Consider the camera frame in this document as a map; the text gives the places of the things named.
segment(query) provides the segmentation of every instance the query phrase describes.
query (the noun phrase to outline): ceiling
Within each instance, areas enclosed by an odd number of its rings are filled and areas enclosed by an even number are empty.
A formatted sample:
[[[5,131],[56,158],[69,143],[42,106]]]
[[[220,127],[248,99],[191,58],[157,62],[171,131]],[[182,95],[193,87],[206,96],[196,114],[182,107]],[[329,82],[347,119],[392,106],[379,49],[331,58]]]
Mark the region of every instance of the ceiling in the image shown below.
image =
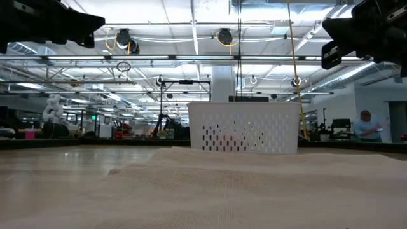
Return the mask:
[[[238,16],[236,7],[230,6],[228,0],[62,0],[62,2],[83,13],[105,17],[106,25],[95,32],[94,49],[78,46],[68,42],[66,45],[47,43],[24,43],[25,48],[34,50],[37,54],[47,47],[54,55],[126,55],[114,45],[114,35],[120,28],[129,28],[131,36],[140,47],[140,55],[241,55],[283,56],[285,61],[242,61],[242,77],[245,78],[245,92],[286,92],[292,91],[291,80],[294,78],[291,32],[289,15],[285,1],[274,1],[277,4],[266,3],[267,0],[243,1],[242,33],[238,43]],[[353,5],[336,5],[336,0],[291,0],[291,20],[293,21],[292,37],[296,56],[318,57],[321,48],[331,39],[321,27],[321,20],[326,17],[351,17]],[[222,46],[216,38],[220,28],[229,28],[236,45]],[[21,50],[9,48],[8,55],[21,55]],[[141,92],[158,91],[155,82],[158,76],[164,80],[209,80],[212,77],[212,66],[231,65],[237,72],[235,61],[181,61],[181,60],[135,60],[131,61],[132,69],[121,73],[116,69],[118,62],[101,60],[55,60],[52,66],[36,61],[7,61],[7,66],[31,73],[32,79],[48,79],[67,81],[113,81],[130,80],[132,84],[104,84],[103,90],[130,91],[134,94],[119,94],[122,99],[140,106],[157,105],[159,95],[141,94]],[[308,87],[330,77],[348,67],[363,64],[360,62],[344,62],[338,67],[323,70],[320,61],[299,61],[298,76]],[[57,90],[88,90],[84,85],[72,87],[59,85]],[[174,84],[171,91],[198,91],[199,94],[174,94],[166,101],[207,101],[209,95],[202,86]],[[82,96],[81,99],[90,102],[107,104],[96,94]]]

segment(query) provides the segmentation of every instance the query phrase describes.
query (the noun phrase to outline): pillar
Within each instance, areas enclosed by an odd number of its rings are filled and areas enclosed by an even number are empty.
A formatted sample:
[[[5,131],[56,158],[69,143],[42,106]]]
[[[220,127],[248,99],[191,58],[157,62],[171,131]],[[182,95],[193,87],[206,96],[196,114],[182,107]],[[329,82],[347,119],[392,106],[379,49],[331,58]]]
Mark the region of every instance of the pillar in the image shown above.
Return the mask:
[[[228,102],[229,96],[235,96],[235,78],[233,66],[212,67],[212,102]]]

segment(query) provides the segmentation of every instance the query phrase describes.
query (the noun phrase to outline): red object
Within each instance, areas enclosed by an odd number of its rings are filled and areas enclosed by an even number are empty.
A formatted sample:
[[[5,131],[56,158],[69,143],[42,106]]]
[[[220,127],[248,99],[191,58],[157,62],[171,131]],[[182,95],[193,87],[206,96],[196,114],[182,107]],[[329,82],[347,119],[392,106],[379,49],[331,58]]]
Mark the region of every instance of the red object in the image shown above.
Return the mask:
[[[122,132],[115,132],[114,133],[114,138],[123,139],[123,133]]]
[[[27,130],[25,132],[25,139],[35,139],[36,138],[36,131],[35,130]]]
[[[131,130],[132,127],[131,127],[130,125],[126,124],[126,123],[123,123],[123,129],[125,129],[125,130]]]

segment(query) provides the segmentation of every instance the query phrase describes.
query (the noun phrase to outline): computer monitor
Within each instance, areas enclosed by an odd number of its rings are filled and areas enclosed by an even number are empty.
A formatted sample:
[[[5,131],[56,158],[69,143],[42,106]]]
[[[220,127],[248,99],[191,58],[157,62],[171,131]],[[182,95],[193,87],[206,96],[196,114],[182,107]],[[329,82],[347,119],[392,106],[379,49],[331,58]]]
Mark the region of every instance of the computer monitor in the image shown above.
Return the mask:
[[[350,128],[349,118],[339,118],[332,120],[331,128]]]
[[[110,122],[111,122],[111,118],[105,116],[105,117],[104,117],[104,123],[107,124],[107,125],[109,125]]]

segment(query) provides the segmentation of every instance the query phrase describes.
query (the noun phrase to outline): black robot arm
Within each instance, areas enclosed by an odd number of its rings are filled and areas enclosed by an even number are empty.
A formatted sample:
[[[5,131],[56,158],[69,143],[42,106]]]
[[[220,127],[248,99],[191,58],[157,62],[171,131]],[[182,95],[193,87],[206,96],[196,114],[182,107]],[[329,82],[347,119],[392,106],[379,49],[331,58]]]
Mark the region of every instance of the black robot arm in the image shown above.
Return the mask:
[[[407,0],[365,0],[354,7],[352,18],[327,19],[322,26],[333,39],[322,47],[322,68],[356,52],[376,63],[399,64],[401,76],[407,76]]]

